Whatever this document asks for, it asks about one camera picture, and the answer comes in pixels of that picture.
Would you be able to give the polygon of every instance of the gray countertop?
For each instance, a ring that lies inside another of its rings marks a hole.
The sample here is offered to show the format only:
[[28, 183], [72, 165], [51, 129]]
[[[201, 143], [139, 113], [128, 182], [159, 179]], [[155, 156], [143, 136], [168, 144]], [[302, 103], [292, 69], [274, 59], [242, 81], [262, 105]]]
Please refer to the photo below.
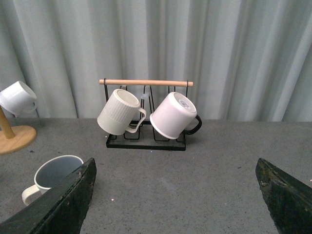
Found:
[[108, 149], [96, 119], [9, 119], [35, 127], [26, 148], [0, 156], [0, 222], [24, 208], [36, 170], [60, 155], [93, 157], [82, 234], [277, 234], [255, 176], [262, 157], [311, 186], [312, 123], [203, 121], [186, 151]]

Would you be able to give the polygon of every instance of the white mug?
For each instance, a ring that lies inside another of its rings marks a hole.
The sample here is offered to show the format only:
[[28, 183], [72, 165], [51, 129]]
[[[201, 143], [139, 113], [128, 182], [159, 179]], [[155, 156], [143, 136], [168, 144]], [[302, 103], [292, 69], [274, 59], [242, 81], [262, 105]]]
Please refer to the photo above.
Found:
[[34, 177], [35, 184], [24, 190], [21, 197], [26, 206], [30, 204], [31, 195], [46, 191], [57, 185], [70, 173], [83, 164], [80, 157], [74, 155], [63, 155], [53, 158], [44, 163], [37, 171]]
[[[137, 111], [142, 112], [143, 117], [136, 128], [131, 128], [129, 124]], [[136, 96], [124, 89], [115, 89], [99, 114], [97, 123], [104, 131], [118, 136], [125, 131], [135, 133], [145, 118], [146, 111], [140, 107]]]
[[[194, 118], [198, 120], [198, 124], [192, 130], [185, 130]], [[151, 113], [150, 121], [156, 131], [168, 139], [177, 139], [182, 132], [186, 135], [194, 134], [202, 125], [194, 104], [177, 92], [167, 95]]]
[[17, 81], [0, 92], [0, 105], [18, 116], [37, 108], [37, 96], [25, 83]]

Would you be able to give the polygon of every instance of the cream ribbed mug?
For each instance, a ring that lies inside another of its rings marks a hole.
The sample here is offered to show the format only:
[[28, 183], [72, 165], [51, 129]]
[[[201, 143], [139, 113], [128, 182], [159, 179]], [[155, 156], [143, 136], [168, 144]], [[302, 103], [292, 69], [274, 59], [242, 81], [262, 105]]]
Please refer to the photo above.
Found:
[[[143, 113], [143, 117], [136, 128], [131, 128], [129, 124], [138, 111]], [[99, 114], [97, 123], [104, 131], [118, 136], [125, 131], [135, 133], [145, 118], [146, 111], [140, 107], [136, 96], [124, 89], [115, 89]]]

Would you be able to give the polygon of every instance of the wooden post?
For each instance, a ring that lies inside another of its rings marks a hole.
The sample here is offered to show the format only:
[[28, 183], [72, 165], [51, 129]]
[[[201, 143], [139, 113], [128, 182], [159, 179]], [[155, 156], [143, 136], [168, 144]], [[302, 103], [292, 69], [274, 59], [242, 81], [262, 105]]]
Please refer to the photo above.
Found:
[[9, 124], [9, 121], [7, 120], [3, 109], [0, 106], [0, 127], [7, 139], [12, 139], [15, 137], [15, 134], [13, 133], [13, 130]]

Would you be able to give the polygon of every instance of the rack base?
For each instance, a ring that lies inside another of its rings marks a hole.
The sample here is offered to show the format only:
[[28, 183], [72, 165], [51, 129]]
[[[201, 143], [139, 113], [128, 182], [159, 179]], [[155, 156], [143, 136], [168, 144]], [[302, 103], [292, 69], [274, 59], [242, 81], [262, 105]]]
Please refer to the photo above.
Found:
[[157, 141], [154, 140], [153, 127], [150, 121], [143, 121], [139, 128], [139, 139], [125, 139], [124, 136], [115, 136], [110, 134], [107, 141], [107, 148], [122, 148], [122, 149], [144, 149], [144, 150], [171, 150], [171, 151], [185, 151], [186, 140], [185, 135], [180, 134], [177, 140], [168, 140], [155, 131]]

